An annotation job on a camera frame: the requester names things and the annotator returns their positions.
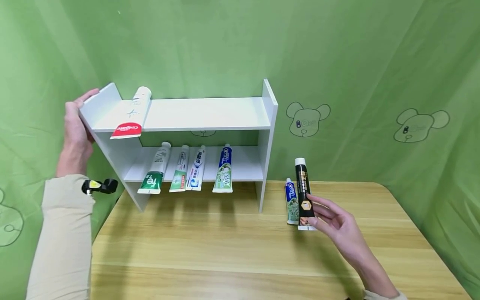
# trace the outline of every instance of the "wooden table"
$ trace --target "wooden table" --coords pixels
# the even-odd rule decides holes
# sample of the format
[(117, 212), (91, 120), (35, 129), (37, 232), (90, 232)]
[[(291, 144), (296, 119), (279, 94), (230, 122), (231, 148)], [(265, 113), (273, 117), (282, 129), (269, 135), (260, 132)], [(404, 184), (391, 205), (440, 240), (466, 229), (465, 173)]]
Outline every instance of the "wooden table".
[[(409, 299), (469, 299), (383, 186), (312, 182), (312, 193), (355, 215), (374, 254)], [(321, 232), (286, 223), (283, 183), (233, 194), (168, 193), (141, 214), (126, 193), (94, 243), (92, 299), (360, 299), (362, 285)]]

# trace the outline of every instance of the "white shelf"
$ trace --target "white shelf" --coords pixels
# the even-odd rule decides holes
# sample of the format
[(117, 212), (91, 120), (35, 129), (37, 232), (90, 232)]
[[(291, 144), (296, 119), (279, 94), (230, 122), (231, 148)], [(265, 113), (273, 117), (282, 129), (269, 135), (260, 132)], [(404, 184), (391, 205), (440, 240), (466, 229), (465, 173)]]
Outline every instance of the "white shelf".
[[(94, 126), (113, 132), (129, 101), (119, 101)], [(262, 97), (152, 100), (142, 131), (262, 130), (270, 128)]]
[[(125, 122), (125, 114), (131, 113), (130, 104), (122, 100), (117, 86), (110, 83), (85, 101), (80, 117), (135, 205), (144, 211), (150, 195), (138, 194), (137, 190), (158, 147), (143, 147), (138, 137), (110, 139), (116, 127)], [(255, 182), (261, 213), (277, 110), (275, 95), (264, 79), (261, 97), (151, 100), (142, 131), (258, 130), (257, 146), (232, 147), (232, 180)], [(181, 145), (174, 146), (164, 181), (173, 179)], [(190, 160), (197, 149), (190, 148)], [(204, 181), (215, 181), (221, 149), (206, 148)]]
[[(215, 181), (223, 147), (207, 147), (203, 181)], [(150, 169), (158, 147), (143, 147), (125, 176), (125, 182), (142, 182)], [(190, 147), (189, 165), (199, 147)], [(172, 147), (164, 182), (171, 182), (181, 147)], [(264, 179), (257, 146), (232, 147), (232, 181), (262, 181)]]

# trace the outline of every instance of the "bear face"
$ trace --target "bear face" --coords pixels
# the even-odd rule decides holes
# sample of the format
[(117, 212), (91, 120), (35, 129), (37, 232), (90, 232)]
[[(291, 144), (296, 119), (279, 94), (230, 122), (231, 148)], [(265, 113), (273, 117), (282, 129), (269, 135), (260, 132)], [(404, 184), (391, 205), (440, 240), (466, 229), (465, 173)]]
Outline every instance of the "bear face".
[(330, 115), (330, 107), (327, 104), (317, 109), (303, 108), (298, 102), (293, 102), (287, 108), (287, 116), (292, 118), (290, 132), (296, 136), (309, 137), (318, 132), (318, 124)]
[(443, 128), (449, 120), (450, 116), (443, 110), (431, 115), (420, 115), (416, 109), (407, 109), (396, 120), (401, 126), (395, 132), (394, 139), (403, 143), (423, 141), (427, 138), (431, 128)]
[(0, 190), (0, 247), (13, 244), (20, 236), (24, 220), (18, 210), (1, 204), (3, 191)]

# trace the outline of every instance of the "yellow label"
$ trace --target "yellow label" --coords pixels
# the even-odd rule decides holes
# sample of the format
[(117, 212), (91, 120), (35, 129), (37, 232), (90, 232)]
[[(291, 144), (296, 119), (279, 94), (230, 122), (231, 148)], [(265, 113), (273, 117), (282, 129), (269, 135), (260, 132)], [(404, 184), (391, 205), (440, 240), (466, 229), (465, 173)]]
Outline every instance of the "yellow label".
[(312, 208), (312, 205), (310, 204), (310, 201), (304, 200), (301, 202), (301, 207), (303, 210), (310, 210)]
[(101, 183), (98, 183), (98, 182), (96, 182), (96, 181), (94, 181), (94, 180), (91, 180), (91, 181), (90, 181), (90, 184), (89, 184), (89, 187), (90, 187), (91, 189), (97, 189), (97, 188), (99, 188), (99, 187), (101, 187), (101, 186), (102, 186)]

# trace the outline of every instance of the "fingernail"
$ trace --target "fingernail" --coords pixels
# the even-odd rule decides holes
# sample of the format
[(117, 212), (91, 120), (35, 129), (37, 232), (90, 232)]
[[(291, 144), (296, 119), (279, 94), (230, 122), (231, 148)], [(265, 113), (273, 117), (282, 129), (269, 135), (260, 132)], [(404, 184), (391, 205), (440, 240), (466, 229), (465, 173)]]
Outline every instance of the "fingernail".
[(318, 222), (318, 219), (315, 218), (315, 217), (311, 216), (311, 217), (308, 218), (308, 224), (310, 224), (310, 225), (315, 226), (315, 225), (317, 225), (317, 222)]

